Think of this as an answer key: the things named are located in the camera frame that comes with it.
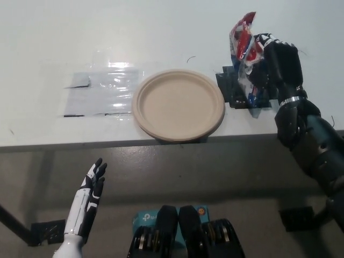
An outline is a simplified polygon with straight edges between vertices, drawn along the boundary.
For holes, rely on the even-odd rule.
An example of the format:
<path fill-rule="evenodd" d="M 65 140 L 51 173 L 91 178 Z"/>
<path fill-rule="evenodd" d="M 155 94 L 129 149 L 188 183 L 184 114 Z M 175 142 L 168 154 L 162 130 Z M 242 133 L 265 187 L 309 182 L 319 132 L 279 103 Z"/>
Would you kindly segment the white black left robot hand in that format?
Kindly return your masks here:
<path fill-rule="evenodd" d="M 101 158 L 91 166 L 75 194 L 69 211 L 64 232 L 81 236 L 84 243 L 88 241 L 98 210 L 106 168 L 107 164 Z"/>

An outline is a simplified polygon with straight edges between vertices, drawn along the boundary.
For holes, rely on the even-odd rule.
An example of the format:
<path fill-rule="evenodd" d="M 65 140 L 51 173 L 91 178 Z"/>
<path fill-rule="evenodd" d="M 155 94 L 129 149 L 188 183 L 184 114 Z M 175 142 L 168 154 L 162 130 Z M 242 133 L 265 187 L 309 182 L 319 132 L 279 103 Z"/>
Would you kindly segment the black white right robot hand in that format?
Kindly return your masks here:
<path fill-rule="evenodd" d="M 267 91 L 279 103 L 293 97 L 307 98 L 298 48 L 271 33 L 255 35 L 254 39 L 261 58 L 248 74 L 253 86 L 258 91 Z"/>

